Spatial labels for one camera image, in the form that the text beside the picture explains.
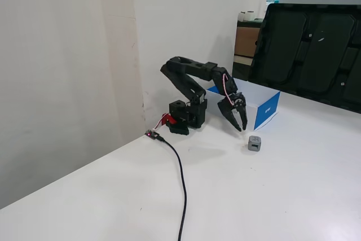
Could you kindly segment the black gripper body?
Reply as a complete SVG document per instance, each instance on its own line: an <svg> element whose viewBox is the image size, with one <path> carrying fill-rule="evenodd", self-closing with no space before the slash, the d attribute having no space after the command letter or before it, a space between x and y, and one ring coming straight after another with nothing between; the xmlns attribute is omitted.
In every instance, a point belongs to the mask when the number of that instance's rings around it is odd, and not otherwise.
<svg viewBox="0 0 361 241"><path fill-rule="evenodd" d="M242 92L227 95L220 101L222 113L229 113L233 110L237 110L238 113L246 113L246 100Z"/></svg>

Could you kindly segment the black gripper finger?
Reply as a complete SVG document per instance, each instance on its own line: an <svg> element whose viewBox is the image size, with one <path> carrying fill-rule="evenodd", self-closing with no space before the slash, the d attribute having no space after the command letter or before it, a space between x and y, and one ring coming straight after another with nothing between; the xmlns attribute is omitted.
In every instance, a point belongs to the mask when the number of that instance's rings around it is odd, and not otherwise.
<svg viewBox="0 0 361 241"><path fill-rule="evenodd" d="M246 114L246 107L245 106L237 106L236 110L238 111L241 122L242 122L242 130L246 130L247 124L248 124L248 117Z"/></svg>
<svg viewBox="0 0 361 241"><path fill-rule="evenodd" d="M238 122L236 121L234 114L232 113L233 110L233 106L231 105L231 103L229 102L229 100L227 98L222 99L221 101L219 101L217 103L218 108L221 112L221 114L223 115L223 117L226 118L226 120L239 132L242 132L242 128L240 127L240 125L238 124Z"/></svg>

